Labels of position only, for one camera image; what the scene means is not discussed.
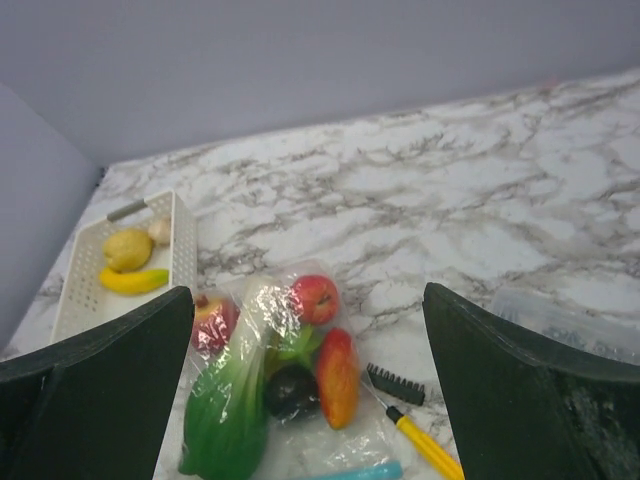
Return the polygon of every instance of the gray wall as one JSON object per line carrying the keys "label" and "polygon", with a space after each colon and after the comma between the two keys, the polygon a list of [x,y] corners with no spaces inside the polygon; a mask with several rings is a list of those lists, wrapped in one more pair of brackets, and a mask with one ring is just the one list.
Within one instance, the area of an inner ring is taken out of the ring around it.
{"label": "gray wall", "polygon": [[98,168],[0,84],[0,352],[93,191]]}
{"label": "gray wall", "polygon": [[0,2],[0,81],[103,163],[639,63],[639,0]]}

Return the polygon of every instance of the yellow banana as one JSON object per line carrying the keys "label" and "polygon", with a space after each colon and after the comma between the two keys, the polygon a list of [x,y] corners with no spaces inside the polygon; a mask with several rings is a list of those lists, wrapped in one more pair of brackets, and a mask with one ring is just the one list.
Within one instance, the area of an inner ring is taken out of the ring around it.
{"label": "yellow banana", "polygon": [[160,288],[169,282],[169,270],[157,268],[133,273],[118,273],[106,267],[100,272],[100,283],[122,295],[138,295]]}

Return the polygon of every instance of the garlic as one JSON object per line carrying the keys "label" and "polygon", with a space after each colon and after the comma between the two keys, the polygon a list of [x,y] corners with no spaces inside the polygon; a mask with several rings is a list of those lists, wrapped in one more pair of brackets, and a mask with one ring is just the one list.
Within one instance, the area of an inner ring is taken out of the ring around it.
{"label": "garlic", "polygon": [[149,236],[158,246],[171,243],[171,217],[161,218],[149,225]]}

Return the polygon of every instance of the screwdriver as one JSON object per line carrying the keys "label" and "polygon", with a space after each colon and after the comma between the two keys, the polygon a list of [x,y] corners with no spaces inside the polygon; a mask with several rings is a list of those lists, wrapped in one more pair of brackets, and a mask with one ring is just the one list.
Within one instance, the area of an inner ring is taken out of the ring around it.
{"label": "screwdriver", "polygon": [[396,428],[400,430],[413,444],[415,449],[430,463],[446,480],[464,480],[462,467],[445,452],[428,434],[420,430],[408,416],[404,415],[393,405],[387,405],[368,385],[362,380],[364,387],[369,390],[373,397],[384,407],[387,417],[393,421]]}

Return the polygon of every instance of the red apple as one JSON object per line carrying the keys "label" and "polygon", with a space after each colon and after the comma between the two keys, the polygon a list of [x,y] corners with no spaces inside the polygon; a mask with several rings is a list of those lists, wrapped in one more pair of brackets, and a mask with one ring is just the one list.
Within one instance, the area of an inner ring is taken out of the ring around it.
{"label": "red apple", "polygon": [[300,323],[324,325],[340,308],[338,289],[323,275],[304,275],[291,286],[291,303]]}
{"label": "red apple", "polygon": [[191,344],[199,352],[220,352],[231,338],[240,310],[226,297],[195,299],[196,314],[191,331]]}

